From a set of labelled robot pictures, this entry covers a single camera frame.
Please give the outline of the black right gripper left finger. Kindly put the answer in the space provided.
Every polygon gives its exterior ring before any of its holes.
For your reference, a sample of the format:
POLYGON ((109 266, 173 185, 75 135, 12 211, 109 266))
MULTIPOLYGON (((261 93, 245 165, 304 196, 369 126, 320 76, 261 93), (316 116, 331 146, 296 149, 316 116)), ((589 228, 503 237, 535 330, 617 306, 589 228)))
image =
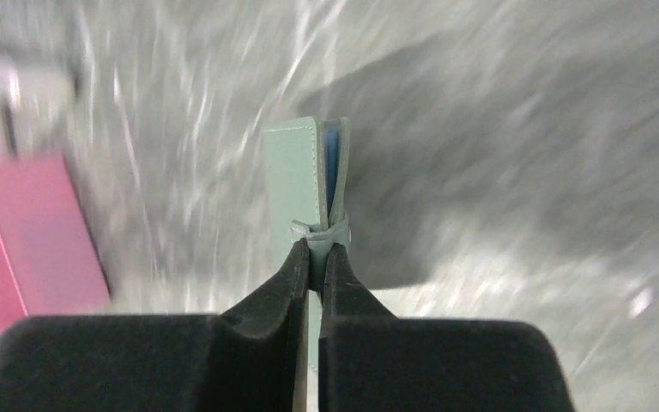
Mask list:
POLYGON ((222 314, 24 318, 0 336, 0 411, 303 411, 310 251, 222 314))

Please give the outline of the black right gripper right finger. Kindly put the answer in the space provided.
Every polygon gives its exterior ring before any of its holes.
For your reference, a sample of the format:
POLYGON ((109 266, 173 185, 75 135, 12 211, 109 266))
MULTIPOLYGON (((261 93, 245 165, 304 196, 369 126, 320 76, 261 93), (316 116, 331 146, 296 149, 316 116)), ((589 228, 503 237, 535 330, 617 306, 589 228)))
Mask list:
POLYGON ((322 411, 571 411, 558 357, 531 324, 399 318, 331 249, 323 285, 322 411))

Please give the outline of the mint green card holder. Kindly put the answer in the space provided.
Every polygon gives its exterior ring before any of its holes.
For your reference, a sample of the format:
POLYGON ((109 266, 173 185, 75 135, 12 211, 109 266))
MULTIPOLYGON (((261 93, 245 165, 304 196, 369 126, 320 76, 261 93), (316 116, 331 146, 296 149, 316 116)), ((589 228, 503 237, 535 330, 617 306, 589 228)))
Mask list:
POLYGON ((333 245, 349 246, 345 208, 350 127, 347 118, 297 118, 263 129, 273 265, 279 269, 293 244, 310 249, 308 365, 319 367, 321 296, 333 245))

